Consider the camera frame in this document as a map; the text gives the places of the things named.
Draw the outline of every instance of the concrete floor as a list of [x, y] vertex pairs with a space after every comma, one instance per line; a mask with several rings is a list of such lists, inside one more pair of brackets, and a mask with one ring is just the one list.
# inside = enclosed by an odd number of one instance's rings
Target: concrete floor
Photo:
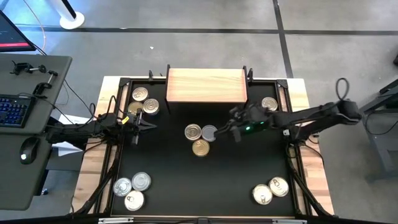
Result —
[[[73, 62], [67, 80], [86, 102], [97, 102], [105, 75], [164, 73], [166, 65], [182, 68], [254, 69], [255, 77], [281, 77], [286, 67], [294, 78], [304, 78], [311, 106], [336, 101], [335, 81], [346, 77], [351, 83], [348, 97], [364, 105], [375, 93], [398, 78], [392, 60], [398, 54], [395, 35], [362, 35], [361, 31], [398, 30], [395, 0], [278, 0], [285, 30], [324, 30], [322, 35], [286, 34], [290, 65], [285, 64], [280, 35], [276, 34], [181, 34], [136, 32], [47, 32], [46, 52], [69, 55]], [[59, 16], [44, 0], [28, 1], [45, 26], [58, 26]], [[84, 27], [184, 28], [277, 30], [272, 0], [70, 0], [84, 13]], [[4, 13], [16, 24], [36, 25], [22, 1], [11, 0]], [[355, 35], [327, 31], [360, 31]], [[42, 45], [42, 34], [24, 31]], [[64, 90], [59, 102], [66, 100]], [[71, 95], [60, 106], [66, 114], [88, 116], [86, 108]], [[367, 183], [365, 177], [380, 171], [376, 153], [370, 148], [362, 124], [335, 126], [321, 134], [331, 199], [335, 213], [343, 218], [396, 223], [398, 180]], [[42, 200], [25, 212], [0, 211], [1, 219], [49, 216], [68, 212], [76, 181], [71, 174], [52, 175], [46, 185], [54, 195], [69, 200]]]

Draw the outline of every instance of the wooden platform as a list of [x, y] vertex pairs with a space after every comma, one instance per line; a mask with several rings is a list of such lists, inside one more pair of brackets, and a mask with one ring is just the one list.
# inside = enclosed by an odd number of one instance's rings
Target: wooden platform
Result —
[[[97, 103], [96, 114], [103, 114], [106, 112], [108, 107], [109, 99], [112, 95], [117, 95], [119, 80], [122, 77], [104, 77], [103, 84], [101, 87], [101, 92], [99, 94], [99, 99]], [[305, 90], [304, 80], [300, 78], [290, 78], [287, 79], [289, 85], [289, 95], [290, 102], [292, 104], [293, 111], [304, 110], [309, 107], [309, 102], [307, 98], [307, 92]], [[123, 90], [122, 101], [126, 99], [127, 88]], [[281, 98], [284, 98], [283, 91], [280, 91]], [[286, 110], [285, 102], [282, 102], [282, 109]], [[98, 141], [97, 139], [90, 139], [91, 142]], [[307, 144], [314, 149], [319, 151], [317, 144], [313, 144], [307, 141]], [[104, 160], [105, 145], [100, 145], [85, 154], [83, 163], [81, 165], [80, 175], [76, 185], [75, 194], [73, 196], [72, 205], [75, 210], [81, 208], [86, 200], [91, 196], [94, 189], [97, 187], [100, 181], [101, 168]], [[109, 163], [113, 161], [114, 151], [111, 154], [111, 159]], [[311, 190], [312, 194], [317, 198], [317, 200], [322, 204], [323, 208], [329, 213], [333, 213], [333, 206], [331, 204], [330, 193], [328, 188], [328, 183], [326, 180], [325, 170], [323, 168], [322, 160], [317, 154], [307, 149], [306, 147], [301, 148], [303, 166], [305, 170], [305, 178], [307, 180], [308, 188]], [[109, 183], [104, 190], [103, 200], [101, 202], [101, 209], [103, 211], [106, 205], [106, 200], [109, 191]], [[302, 192], [298, 186], [296, 186], [296, 191], [298, 193], [298, 202], [300, 209], [305, 213], [304, 201]]]
[[171, 68], [167, 80], [168, 102], [245, 103], [243, 69]]

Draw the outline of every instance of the tin can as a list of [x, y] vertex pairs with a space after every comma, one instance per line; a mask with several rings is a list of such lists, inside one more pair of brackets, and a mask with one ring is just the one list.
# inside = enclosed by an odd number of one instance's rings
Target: tin can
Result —
[[206, 140], [199, 139], [192, 144], [192, 151], [195, 155], [203, 157], [209, 153], [210, 145]]
[[265, 184], [257, 185], [252, 191], [253, 197], [260, 205], [267, 205], [272, 200], [272, 192]]
[[137, 211], [144, 205], [144, 194], [138, 190], [133, 190], [124, 198], [124, 206], [129, 211]]
[[142, 103], [134, 101], [130, 103], [129, 106], [127, 107], [127, 112], [133, 115], [137, 115], [137, 110], [142, 109], [142, 107], [143, 107]]
[[131, 191], [131, 181], [127, 178], [120, 178], [113, 184], [113, 192], [116, 196], [126, 196]]
[[185, 137], [194, 141], [199, 139], [201, 136], [201, 128], [197, 124], [190, 124], [185, 128]]
[[216, 127], [213, 125], [206, 125], [201, 129], [201, 137], [208, 142], [213, 142], [216, 140], [216, 137], [214, 137], [215, 131], [217, 131]]
[[155, 99], [148, 99], [142, 107], [145, 113], [155, 115], [159, 112], [159, 102]]
[[265, 97], [261, 101], [261, 106], [263, 108], [268, 108], [271, 111], [275, 111], [278, 108], [278, 102], [272, 97]]
[[148, 99], [148, 90], [144, 87], [138, 87], [132, 91], [132, 98], [135, 101], [144, 101]]
[[131, 184], [134, 190], [147, 190], [150, 186], [150, 176], [145, 172], [138, 172], [132, 177]]
[[289, 192], [289, 185], [286, 180], [281, 177], [274, 177], [269, 181], [271, 192], [278, 197], [283, 197]]

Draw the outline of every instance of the keyboard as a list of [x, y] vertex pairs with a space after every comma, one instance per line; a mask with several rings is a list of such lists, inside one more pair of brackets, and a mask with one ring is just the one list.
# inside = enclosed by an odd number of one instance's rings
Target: keyboard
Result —
[[0, 94], [0, 127], [23, 128], [34, 100], [31, 96]]

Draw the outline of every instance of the black table surface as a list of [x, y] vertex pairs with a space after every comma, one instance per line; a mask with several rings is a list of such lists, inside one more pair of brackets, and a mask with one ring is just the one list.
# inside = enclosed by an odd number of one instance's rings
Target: black table surface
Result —
[[30, 136], [0, 135], [0, 210], [26, 210], [39, 188], [49, 159], [51, 144], [39, 136], [37, 156], [29, 165], [21, 164], [19, 149]]
[[[171, 103], [168, 114], [164, 85], [143, 86], [150, 98], [159, 101], [160, 112], [145, 115], [147, 122], [158, 128], [142, 134], [139, 145], [130, 145], [127, 137], [121, 154], [118, 178], [131, 179], [137, 172], [152, 178], [144, 193], [145, 204], [138, 211], [125, 208], [124, 197], [114, 197], [112, 215], [144, 216], [217, 216], [264, 217], [294, 214], [292, 194], [274, 197], [270, 204], [259, 205], [252, 199], [257, 184], [268, 184], [273, 177], [289, 179], [285, 144], [281, 131], [263, 131], [247, 135], [240, 143], [226, 136], [210, 143], [205, 157], [192, 152], [192, 142], [184, 135], [187, 125], [222, 127], [229, 119], [229, 104]], [[276, 98], [272, 85], [251, 86], [251, 101]]]
[[[0, 54], [0, 94], [32, 94], [37, 84], [47, 83], [50, 78], [50, 74], [39, 71], [34, 71], [33, 73], [21, 72], [19, 75], [10, 74], [14, 68], [12, 61], [15, 61], [15, 63], [30, 63], [33, 67], [44, 65], [47, 70], [57, 72], [58, 76], [53, 77], [51, 80], [52, 88], [45, 89], [42, 93], [47, 97], [47, 101], [55, 104], [72, 58], [52, 55]], [[24, 128], [0, 127], [0, 133], [40, 134], [43, 132], [52, 110], [53, 107], [49, 103], [36, 100]]]

